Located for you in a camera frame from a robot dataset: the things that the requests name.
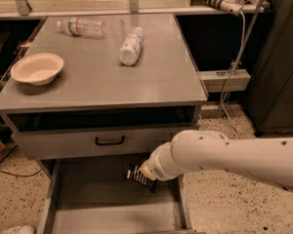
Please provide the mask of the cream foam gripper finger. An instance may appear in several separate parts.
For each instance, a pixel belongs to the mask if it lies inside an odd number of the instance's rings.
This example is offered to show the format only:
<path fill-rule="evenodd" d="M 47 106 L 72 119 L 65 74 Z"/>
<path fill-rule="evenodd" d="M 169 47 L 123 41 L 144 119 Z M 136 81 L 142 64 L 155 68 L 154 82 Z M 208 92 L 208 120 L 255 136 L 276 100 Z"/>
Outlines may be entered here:
<path fill-rule="evenodd" d="M 148 179 L 151 179 L 151 173 L 148 166 L 140 166 L 139 171 Z"/>

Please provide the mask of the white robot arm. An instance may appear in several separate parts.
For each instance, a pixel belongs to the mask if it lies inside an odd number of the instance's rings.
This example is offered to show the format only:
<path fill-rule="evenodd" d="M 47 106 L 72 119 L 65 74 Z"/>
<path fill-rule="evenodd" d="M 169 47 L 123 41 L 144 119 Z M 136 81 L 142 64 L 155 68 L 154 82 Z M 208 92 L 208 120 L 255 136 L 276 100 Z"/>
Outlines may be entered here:
<path fill-rule="evenodd" d="M 293 137 L 230 139 L 187 130 L 158 146 L 140 166 L 151 180 L 196 171 L 226 171 L 293 192 Z"/>

